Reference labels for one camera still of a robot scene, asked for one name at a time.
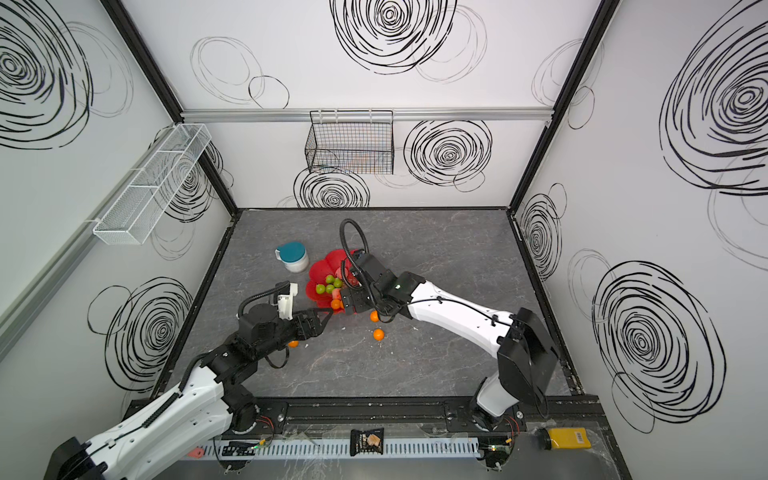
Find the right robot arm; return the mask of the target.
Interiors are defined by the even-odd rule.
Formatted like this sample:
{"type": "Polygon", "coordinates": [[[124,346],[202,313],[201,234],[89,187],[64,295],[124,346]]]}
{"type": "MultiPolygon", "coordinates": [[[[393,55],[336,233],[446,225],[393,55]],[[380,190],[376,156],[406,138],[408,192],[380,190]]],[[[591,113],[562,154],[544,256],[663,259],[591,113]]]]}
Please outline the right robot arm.
{"type": "Polygon", "coordinates": [[[522,403],[547,405],[546,390],[560,352],[545,323],[533,311],[512,313],[484,307],[453,295],[412,272],[391,273],[377,280],[345,285],[343,307],[355,313],[376,312],[380,321],[402,315],[447,330],[481,348],[497,362],[485,378],[470,408],[488,429],[508,410],[522,403]]]}

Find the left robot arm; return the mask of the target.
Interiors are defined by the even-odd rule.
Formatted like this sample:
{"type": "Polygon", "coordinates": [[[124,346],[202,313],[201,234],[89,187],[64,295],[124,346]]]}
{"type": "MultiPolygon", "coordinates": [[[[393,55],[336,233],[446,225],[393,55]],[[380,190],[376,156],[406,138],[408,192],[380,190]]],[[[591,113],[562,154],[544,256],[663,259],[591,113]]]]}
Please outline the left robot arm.
{"type": "Polygon", "coordinates": [[[332,316],[330,308],[285,313],[269,303],[239,312],[237,331],[197,355],[168,392],[88,441],[72,437],[59,445],[45,478],[152,479],[238,421],[259,422],[244,381],[269,355],[321,335],[332,316]]]}

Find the red flower-shaped fruit bowl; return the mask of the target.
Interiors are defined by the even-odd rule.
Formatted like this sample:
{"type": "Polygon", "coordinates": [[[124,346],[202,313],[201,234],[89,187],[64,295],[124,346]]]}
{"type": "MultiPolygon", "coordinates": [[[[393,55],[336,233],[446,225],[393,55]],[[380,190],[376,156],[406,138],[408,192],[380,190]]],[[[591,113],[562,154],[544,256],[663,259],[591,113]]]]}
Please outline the red flower-shaped fruit bowl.
{"type": "Polygon", "coordinates": [[[340,290],[346,286],[360,287],[350,267],[351,263],[342,249],[333,250],[313,263],[305,289],[308,298],[319,308],[332,308],[335,313],[344,312],[340,290]]]}

